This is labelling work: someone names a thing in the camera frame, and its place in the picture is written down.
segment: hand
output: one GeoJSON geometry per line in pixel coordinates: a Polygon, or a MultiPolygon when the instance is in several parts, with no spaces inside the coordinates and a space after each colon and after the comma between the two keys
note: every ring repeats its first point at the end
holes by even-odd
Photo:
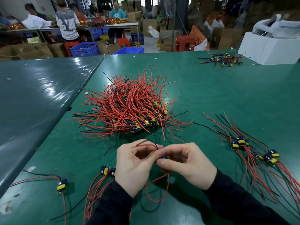
{"type": "Polygon", "coordinates": [[[217,169],[195,143],[169,145],[164,148],[170,159],[159,159],[156,164],[175,171],[194,186],[207,190],[215,180],[217,169]]]}
{"type": "Polygon", "coordinates": [[[162,145],[141,139],[123,144],[117,150],[116,182],[133,198],[145,186],[152,164],[162,157],[166,150],[162,145]]]}

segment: woman in blue shirt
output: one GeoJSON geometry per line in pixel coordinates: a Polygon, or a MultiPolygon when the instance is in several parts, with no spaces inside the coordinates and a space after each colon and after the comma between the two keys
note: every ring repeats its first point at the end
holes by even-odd
{"type": "MultiPolygon", "coordinates": [[[[114,9],[110,12],[110,17],[116,18],[116,19],[125,19],[125,12],[120,8],[118,0],[112,1],[114,9]]],[[[123,28],[111,28],[108,30],[108,37],[113,40],[115,37],[115,34],[117,34],[117,38],[122,38],[122,33],[124,29],[123,28]]]]}

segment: red basket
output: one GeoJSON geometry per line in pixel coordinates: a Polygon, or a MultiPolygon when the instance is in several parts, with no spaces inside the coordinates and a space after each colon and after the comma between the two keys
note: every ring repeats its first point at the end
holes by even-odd
{"type": "Polygon", "coordinates": [[[95,24],[99,24],[99,23],[102,23],[102,22],[103,22],[103,19],[102,19],[101,16],[97,16],[97,17],[93,18],[93,22],[94,22],[95,24]]]}

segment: person in white shirt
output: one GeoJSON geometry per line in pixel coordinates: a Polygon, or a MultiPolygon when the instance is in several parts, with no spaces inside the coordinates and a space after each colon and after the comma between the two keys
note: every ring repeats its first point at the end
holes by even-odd
{"type": "Polygon", "coordinates": [[[67,9],[65,0],[56,0],[60,10],[56,12],[56,22],[62,33],[62,37],[67,42],[80,41],[76,27],[80,27],[80,22],[76,14],[67,9]]]}

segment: person's right hand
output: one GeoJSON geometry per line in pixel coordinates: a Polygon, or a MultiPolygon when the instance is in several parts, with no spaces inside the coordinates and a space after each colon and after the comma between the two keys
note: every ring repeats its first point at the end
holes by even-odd
{"type": "Polygon", "coordinates": [[[202,190],[212,185],[217,169],[195,143],[169,145],[164,149],[170,159],[158,159],[159,167],[181,174],[202,190]]]}

